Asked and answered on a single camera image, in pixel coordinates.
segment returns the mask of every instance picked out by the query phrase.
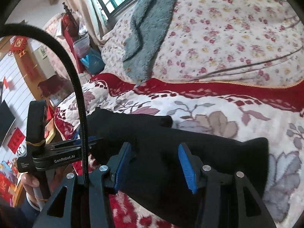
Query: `bed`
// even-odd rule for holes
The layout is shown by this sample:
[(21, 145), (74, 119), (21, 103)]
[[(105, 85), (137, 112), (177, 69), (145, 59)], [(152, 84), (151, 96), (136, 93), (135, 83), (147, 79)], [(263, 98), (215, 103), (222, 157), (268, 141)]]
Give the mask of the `bed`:
[[(101, 107), (170, 115), (177, 129), (239, 141), (266, 137), (263, 201), (277, 227), (292, 228), (304, 210), (304, 66), (303, 25), (289, 4), (177, 0), (152, 78), (141, 85), (122, 68), (133, 10), (103, 48), (104, 72), (83, 85), (87, 114)], [(56, 109), (55, 124), (64, 139), (73, 136), (79, 126), (74, 93)], [(92, 158), (89, 165), (95, 167)], [(74, 168), (82, 173), (80, 162)], [(116, 227), (174, 227), (121, 192), (110, 203)]]

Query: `chinese knot decoration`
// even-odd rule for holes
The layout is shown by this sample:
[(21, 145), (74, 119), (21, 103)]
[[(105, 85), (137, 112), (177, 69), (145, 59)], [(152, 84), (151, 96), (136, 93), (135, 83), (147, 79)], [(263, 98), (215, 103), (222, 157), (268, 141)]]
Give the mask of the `chinese knot decoration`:
[(30, 78), (30, 80), (34, 80), (37, 77), (37, 69), (34, 65), (32, 58), (27, 52), (27, 39), (27, 37), (15, 36), (14, 41), (11, 44), (11, 48), (9, 50), (9, 55), (18, 53), (26, 75)]

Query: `silver screw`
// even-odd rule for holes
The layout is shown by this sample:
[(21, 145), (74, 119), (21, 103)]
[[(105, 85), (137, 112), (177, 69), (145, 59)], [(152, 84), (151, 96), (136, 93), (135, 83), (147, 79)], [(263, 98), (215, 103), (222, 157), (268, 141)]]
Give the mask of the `silver screw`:
[(204, 171), (210, 171), (210, 170), (211, 170), (211, 166), (205, 164), (205, 165), (203, 166), (203, 170), (204, 170)]
[(100, 171), (106, 171), (108, 170), (108, 167), (106, 165), (102, 165), (101, 167), (99, 167)]
[(237, 176), (240, 177), (240, 178), (243, 178), (245, 175), (244, 175), (243, 172), (238, 171), (238, 172), (237, 172)]
[(75, 175), (74, 175), (74, 173), (68, 173), (67, 175), (66, 175), (66, 178), (67, 179), (72, 179), (73, 177), (74, 177)]

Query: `floral bedsheet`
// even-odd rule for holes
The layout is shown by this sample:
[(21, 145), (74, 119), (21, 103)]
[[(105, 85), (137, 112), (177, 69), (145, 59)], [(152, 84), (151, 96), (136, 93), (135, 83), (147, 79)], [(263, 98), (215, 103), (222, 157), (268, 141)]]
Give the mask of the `floral bedsheet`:
[[(131, 83), (122, 58), (135, 7), (102, 50), (104, 73)], [(303, 24), (286, 0), (177, 0), (152, 77), (291, 85), (304, 75), (303, 40)]]
[[(99, 106), (126, 114), (170, 115), (173, 127), (181, 130), (239, 141), (267, 138), (269, 173), (263, 201), (277, 227), (292, 228), (304, 209), (304, 97), (294, 98), (303, 87), (303, 82), (265, 88), (221, 82), (169, 84), (157, 79), (135, 87), (115, 75), (99, 74), (83, 85), (83, 93), (87, 114)], [(74, 94), (56, 109), (55, 124), (65, 139), (78, 127)], [(89, 164), (94, 167), (91, 158)], [(82, 173), (80, 161), (74, 167)], [(121, 192), (110, 202), (116, 227), (174, 227)]]

